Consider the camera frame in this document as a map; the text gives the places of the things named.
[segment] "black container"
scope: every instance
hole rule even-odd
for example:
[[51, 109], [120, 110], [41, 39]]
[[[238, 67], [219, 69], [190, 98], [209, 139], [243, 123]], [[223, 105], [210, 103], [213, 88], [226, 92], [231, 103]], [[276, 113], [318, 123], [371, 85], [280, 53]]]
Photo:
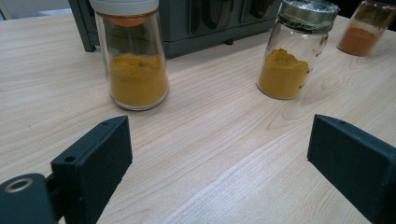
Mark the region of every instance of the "black container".
[[[166, 58], [270, 30], [280, 0], [161, 0], [160, 20]], [[69, 0], [86, 51], [99, 46], [89, 0]]]

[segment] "yellow powder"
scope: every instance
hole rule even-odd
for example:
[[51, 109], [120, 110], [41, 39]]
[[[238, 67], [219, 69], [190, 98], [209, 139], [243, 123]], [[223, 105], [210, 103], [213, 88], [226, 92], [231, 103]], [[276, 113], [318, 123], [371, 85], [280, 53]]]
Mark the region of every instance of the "yellow powder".
[[122, 55], [110, 61], [110, 94], [128, 106], [147, 106], [160, 101], [168, 91], [166, 69], [159, 55]]
[[291, 99], [298, 95], [308, 73], [307, 62], [298, 61], [284, 49], [275, 49], [265, 58], [257, 85], [271, 97]]

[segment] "turmeric powder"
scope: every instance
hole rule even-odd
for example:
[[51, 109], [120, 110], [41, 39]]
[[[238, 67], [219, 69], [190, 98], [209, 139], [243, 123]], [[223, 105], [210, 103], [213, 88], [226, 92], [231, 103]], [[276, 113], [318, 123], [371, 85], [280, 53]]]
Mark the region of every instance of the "turmeric powder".
[[168, 92], [166, 69], [159, 55], [121, 55], [110, 61], [109, 68], [109, 91], [122, 107], [151, 108]]
[[284, 49], [275, 49], [265, 58], [257, 85], [270, 97], [292, 99], [300, 92], [308, 73], [307, 62], [298, 61]]
[[366, 56], [375, 45], [377, 37], [358, 27], [350, 27], [338, 43], [338, 48], [348, 54]]

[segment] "glass jar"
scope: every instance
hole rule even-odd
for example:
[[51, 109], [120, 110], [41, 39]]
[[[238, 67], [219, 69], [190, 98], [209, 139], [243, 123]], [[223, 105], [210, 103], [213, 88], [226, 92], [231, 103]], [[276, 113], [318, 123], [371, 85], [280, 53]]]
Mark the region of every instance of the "glass jar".
[[160, 104], [169, 90], [158, 23], [159, 0], [91, 0], [108, 91], [130, 110]]
[[395, 16], [396, 0], [361, 1], [337, 48], [351, 55], [368, 55]]
[[257, 82], [260, 91], [281, 100], [298, 96], [338, 11], [322, 0], [283, 0]]

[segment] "light wood grain surface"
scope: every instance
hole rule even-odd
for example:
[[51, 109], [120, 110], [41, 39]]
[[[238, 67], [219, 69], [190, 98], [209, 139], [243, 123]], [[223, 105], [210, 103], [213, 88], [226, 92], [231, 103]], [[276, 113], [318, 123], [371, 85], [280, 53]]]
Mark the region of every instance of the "light wood grain surface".
[[256, 87], [266, 33], [168, 60], [165, 102], [132, 112], [110, 100], [72, 15], [0, 21], [0, 182], [49, 175], [93, 126], [128, 115], [134, 163], [99, 223], [368, 223], [306, 158], [315, 114], [396, 146], [396, 34], [355, 57], [335, 46], [346, 24], [294, 100]]

